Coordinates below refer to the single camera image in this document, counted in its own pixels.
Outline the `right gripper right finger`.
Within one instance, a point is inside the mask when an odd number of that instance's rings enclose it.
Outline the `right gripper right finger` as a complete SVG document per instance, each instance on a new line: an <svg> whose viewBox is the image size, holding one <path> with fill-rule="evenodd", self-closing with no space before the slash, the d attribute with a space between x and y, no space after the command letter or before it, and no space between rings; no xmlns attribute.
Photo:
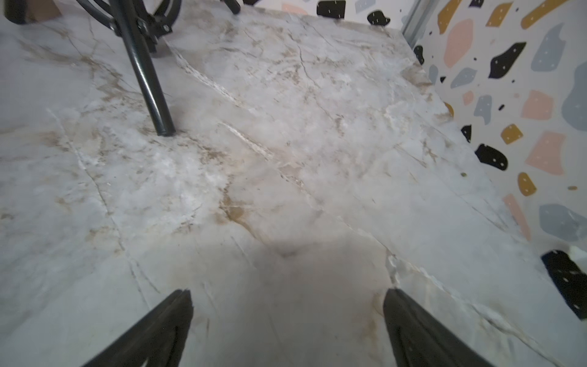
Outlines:
<svg viewBox="0 0 587 367"><path fill-rule="evenodd" d="M490 366L413 298L387 290L383 312L398 366Z"/></svg>

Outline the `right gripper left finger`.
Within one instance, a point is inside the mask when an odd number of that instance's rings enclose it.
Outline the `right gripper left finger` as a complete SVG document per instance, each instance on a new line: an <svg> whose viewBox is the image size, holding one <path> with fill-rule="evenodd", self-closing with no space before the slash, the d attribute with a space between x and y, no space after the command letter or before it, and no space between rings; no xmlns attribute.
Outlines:
<svg viewBox="0 0 587 367"><path fill-rule="evenodd" d="M194 316L191 293L175 290L87 366L178 366Z"/></svg>

